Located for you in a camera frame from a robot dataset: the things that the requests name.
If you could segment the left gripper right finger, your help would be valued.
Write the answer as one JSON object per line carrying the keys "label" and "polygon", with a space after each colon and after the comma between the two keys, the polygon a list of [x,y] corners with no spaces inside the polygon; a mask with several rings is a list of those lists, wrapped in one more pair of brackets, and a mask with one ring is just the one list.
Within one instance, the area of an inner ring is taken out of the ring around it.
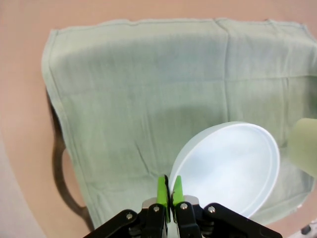
{"label": "left gripper right finger", "polygon": [[204,208],[195,196],[184,195],[181,176],[176,178],[171,209],[180,238],[281,238],[282,235],[219,203]]}

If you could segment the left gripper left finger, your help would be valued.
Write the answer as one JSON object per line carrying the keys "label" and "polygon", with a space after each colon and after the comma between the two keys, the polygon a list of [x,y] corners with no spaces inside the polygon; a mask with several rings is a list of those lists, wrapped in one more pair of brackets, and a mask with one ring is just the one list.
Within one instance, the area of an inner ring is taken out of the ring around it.
{"label": "left gripper left finger", "polygon": [[157,196],[142,203],[139,213],[119,212],[87,234],[86,238],[165,238],[170,223],[170,194],[167,176],[158,178]]}

